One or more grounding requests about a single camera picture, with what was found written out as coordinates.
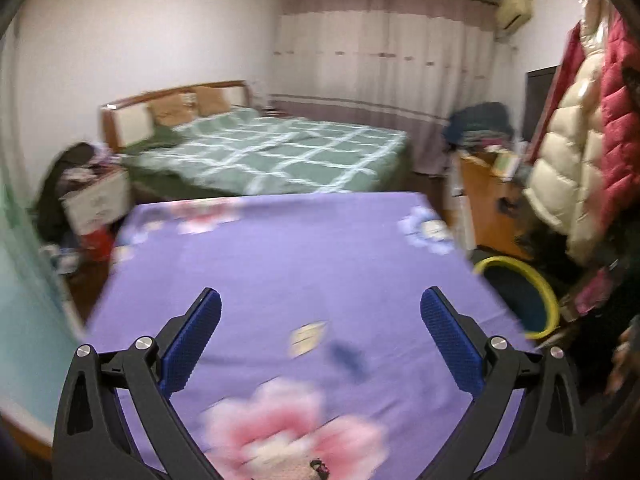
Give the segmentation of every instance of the yellow rim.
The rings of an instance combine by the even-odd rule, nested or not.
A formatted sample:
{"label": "yellow rim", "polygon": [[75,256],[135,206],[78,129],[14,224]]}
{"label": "yellow rim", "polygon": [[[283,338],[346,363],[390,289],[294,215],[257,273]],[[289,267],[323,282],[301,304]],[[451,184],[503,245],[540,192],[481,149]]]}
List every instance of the yellow rim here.
{"label": "yellow rim", "polygon": [[546,311],[545,329],[542,332],[525,332],[525,337],[527,339],[542,339],[543,337],[550,335],[556,329],[558,322],[560,321],[560,309],[558,307],[556,295],[551,290],[551,287],[546,280],[539,272],[537,272],[536,269],[524,262],[521,262],[520,260],[516,260],[516,258],[511,258],[510,256],[491,256],[490,258],[486,258],[481,262],[476,263],[474,273],[484,274],[484,270],[487,267],[495,265],[509,267],[510,269],[516,270],[522,274],[542,296],[542,301],[545,304]]}

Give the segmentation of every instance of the silver screw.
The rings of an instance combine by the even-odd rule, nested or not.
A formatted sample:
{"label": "silver screw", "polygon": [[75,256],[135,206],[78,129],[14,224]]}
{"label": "silver screw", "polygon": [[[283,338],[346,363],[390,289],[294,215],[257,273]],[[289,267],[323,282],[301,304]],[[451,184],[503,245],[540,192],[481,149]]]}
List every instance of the silver screw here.
{"label": "silver screw", "polygon": [[84,357],[91,353],[91,347],[89,345],[82,345],[78,350],[76,350],[76,355],[78,357]]}
{"label": "silver screw", "polygon": [[152,345],[153,342],[154,341],[150,337],[147,337],[145,335],[144,337],[141,337],[136,341],[136,348],[138,350],[146,350]]}
{"label": "silver screw", "polygon": [[551,357],[555,357],[556,359],[562,359],[564,357],[564,352],[559,346],[551,347]]}
{"label": "silver screw", "polygon": [[491,346],[496,350],[506,350],[508,343],[505,338],[497,335],[496,337],[491,338]]}

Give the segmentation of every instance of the curtain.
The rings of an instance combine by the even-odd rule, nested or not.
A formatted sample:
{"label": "curtain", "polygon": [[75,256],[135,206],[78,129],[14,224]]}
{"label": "curtain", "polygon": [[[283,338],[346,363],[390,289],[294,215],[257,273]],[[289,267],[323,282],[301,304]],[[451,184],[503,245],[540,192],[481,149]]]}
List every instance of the curtain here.
{"label": "curtain", "polygon": [[0,411],[45,444],[82,330],[26,211],[15,129],[15,23],[0,40]]}
{"label": "curtain", "polygon": [[406,131],[414,170],[446,166],[441,131],[484,100],[495,6],[477,0],[281,0],[274,106]]}

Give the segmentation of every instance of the headboard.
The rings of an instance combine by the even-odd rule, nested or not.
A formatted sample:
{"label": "headboard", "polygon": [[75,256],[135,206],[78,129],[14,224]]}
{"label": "headboard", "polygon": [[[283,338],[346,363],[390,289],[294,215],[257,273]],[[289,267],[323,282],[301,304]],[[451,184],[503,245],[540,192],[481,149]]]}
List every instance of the headboard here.
{"label": "headboard", "polygon": [[[153,134],[153,119],[146,103],[172,94],[192,94],[194,99],[194,88],[196,86],[222,88],[229,104],[235,106],[250,105],[251,95],[245,81],[200,83],[144,92],[100,107],[104,142],[114,153],[118,153],[124,146],[150,137]],[[193,99],[191,100],[191,106],[195,108],[196,103]]]}

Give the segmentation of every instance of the green plaid bedspread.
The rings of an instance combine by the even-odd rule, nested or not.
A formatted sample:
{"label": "green plaid bedspread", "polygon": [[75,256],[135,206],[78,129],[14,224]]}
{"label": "green plaid bedspread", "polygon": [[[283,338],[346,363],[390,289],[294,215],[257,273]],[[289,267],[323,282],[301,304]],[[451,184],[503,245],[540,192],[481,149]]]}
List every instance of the green plaid bedspread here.
{"label": "green plaid bedspread", "polygon": [[231,195],[375,189],[398,164],[406,134],[354,124],[265,118],[250,108],[174,128],[184,142],[126,158]]}

